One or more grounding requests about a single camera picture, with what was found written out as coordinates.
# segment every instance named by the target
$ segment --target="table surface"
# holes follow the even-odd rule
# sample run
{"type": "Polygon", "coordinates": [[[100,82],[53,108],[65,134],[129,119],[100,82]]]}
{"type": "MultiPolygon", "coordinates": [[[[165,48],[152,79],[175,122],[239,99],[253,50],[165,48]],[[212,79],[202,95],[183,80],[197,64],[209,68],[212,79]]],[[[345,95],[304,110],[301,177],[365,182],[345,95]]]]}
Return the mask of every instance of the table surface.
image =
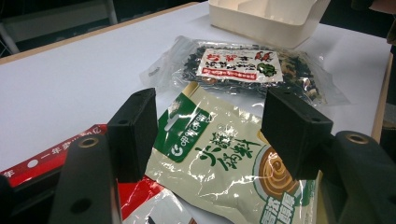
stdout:
{"type": "MultiPolygon", "coordinates": [[[[0,170],[93,124],[107,123],[132,93],[146,88],[139,74],[171,48],[177,36],[256,43],[211,26],[208,8],[207,2],[190,4],[1,59],[0,170]]],[[[349,101],[320,109],[334,121],[332,133],[374,134],[387,87],[386,40],[320,24],[297,49],[318,59],[349,101]]],[[[159,116],[177,95],[157,95],[159,116]]],[[[249,110],[249,105],[238,105],[249,110]]]]}

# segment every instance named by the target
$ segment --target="brown circular graphic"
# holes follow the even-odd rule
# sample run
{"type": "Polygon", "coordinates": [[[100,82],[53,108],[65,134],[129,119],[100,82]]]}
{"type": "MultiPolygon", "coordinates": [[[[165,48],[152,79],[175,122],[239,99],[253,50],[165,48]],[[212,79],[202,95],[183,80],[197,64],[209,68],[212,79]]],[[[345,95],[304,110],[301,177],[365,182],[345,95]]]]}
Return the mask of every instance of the brown circular graphic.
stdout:
{"type": "Polygon", "coordinates": [[[259,176],[264,192],[278,200],[281,200],[283,192],[293,195],[299,187],[299,182],[291,178],[289,171],[272,147],[269,147],[262,156],[259,176]]]}

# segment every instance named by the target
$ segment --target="white box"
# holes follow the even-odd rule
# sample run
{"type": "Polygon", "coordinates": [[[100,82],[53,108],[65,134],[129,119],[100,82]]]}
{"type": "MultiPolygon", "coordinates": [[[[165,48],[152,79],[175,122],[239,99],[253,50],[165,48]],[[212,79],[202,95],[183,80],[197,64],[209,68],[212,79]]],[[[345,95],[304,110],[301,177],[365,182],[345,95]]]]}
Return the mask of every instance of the white box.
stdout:
{"type": "Polygon", "coordinates": [[[311,36],[330,0],[209,0],[212,25],[294,49],[311,36]]]}

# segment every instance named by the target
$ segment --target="red package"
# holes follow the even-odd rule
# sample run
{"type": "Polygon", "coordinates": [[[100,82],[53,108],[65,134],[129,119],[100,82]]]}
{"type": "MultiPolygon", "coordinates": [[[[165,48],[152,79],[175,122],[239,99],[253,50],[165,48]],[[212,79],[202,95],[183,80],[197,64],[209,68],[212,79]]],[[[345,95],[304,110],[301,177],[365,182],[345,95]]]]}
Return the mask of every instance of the red package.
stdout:
{"type": "MultiPolygon", "coordinates": [[[[45,174],[64,164],[67,149],[72,141],[92,133],[106,133],[106,125],[94,125],[85,132],[51,147],[33,158],[1,172],[11,187],[45,174]]],[[[123,223],[194,223],[191,215],[172,191],[155,181],[144,178],[131,184],[119,184],[120,207],[123,223]]]]}

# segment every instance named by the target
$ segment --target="seaweed package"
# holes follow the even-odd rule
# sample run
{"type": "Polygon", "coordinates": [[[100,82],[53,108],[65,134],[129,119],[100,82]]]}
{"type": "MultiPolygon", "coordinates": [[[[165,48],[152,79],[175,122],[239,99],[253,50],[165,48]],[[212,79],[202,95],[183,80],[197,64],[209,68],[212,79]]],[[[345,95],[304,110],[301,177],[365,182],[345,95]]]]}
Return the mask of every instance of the seaweed package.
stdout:
{"type": "Polygon", "coordinates": [[[233,223],[315,223],[317,181],[291,178],[261,123],[192,82],[159,119],[146,175],[233,223]]]}
{"type": "MultiPolygon", "coordinates": [[[[196,81],[211,93],[256,97],[258,101],[265,98],[268,87],[289,89],[311,105],[327,104],[325,96],[340,94],[331,75],[305,52],[186,36],[178,37],[174,46],[140,77],[157,91],[181,91],[196,81]]],[[[330,103],[338,104],[339,98],[330,103]]]]}

